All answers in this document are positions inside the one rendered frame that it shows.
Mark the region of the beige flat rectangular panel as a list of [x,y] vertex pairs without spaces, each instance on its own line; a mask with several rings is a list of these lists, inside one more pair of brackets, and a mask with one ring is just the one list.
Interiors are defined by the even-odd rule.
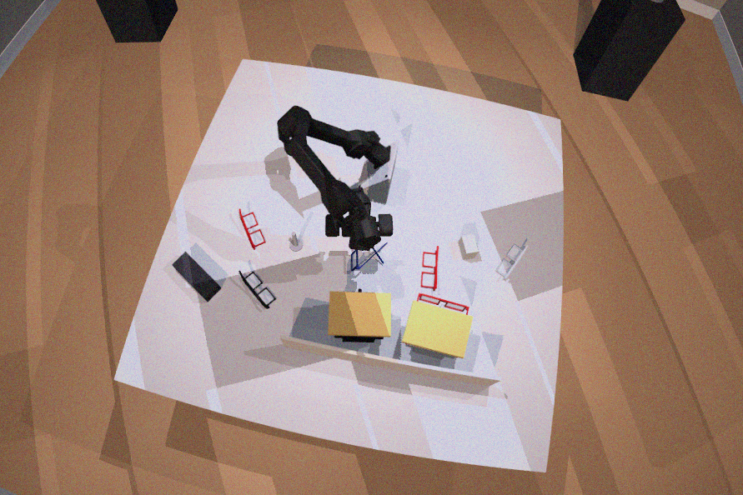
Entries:
[[465,383],[475,383],[479,385],[491,386],[501,381],[501,377],[484,375],[455,370],[451,368],[436,367],[433,365],[424,365],[416,362],[401,361],[389,357],[382,357],[366,352],[351,351],[338,347],[330,347],[318,342],[311,342],[295,337],[281,335],[280,340],[287,348],[294,348],[330,358],[337,358],[354,363],[368,364],[381,368],[388,368],[400,372],[415,373],[423,376],[435,378],[445,378]]

